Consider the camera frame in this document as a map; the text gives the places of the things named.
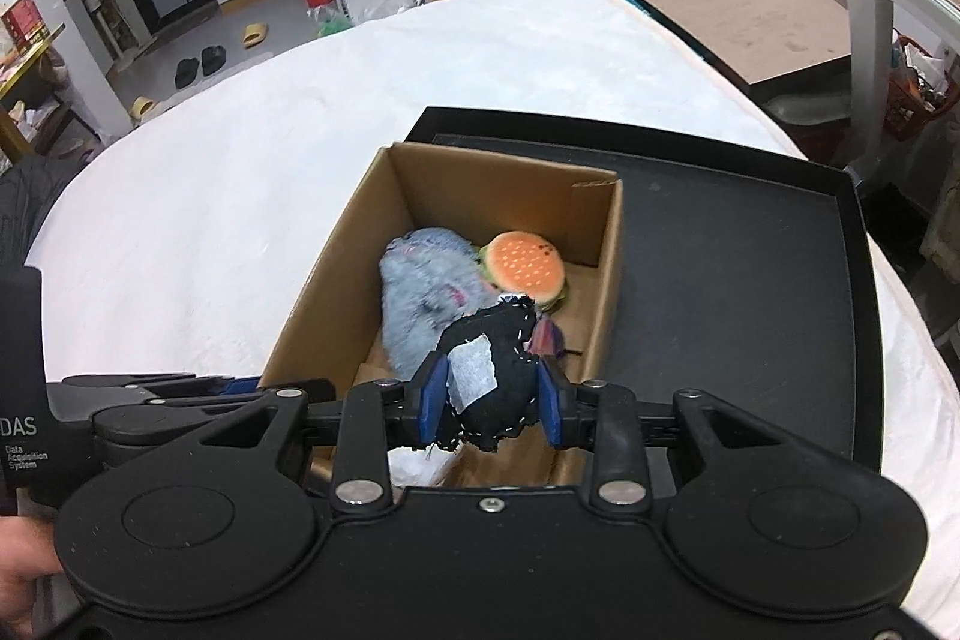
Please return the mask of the person's left hand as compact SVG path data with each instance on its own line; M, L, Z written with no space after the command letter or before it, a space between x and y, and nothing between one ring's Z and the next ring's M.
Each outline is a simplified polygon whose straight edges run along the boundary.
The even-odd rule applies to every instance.
M0 534L2 622L24 632L31 622L36 581L62 571L53 526L31 516L3 516Z

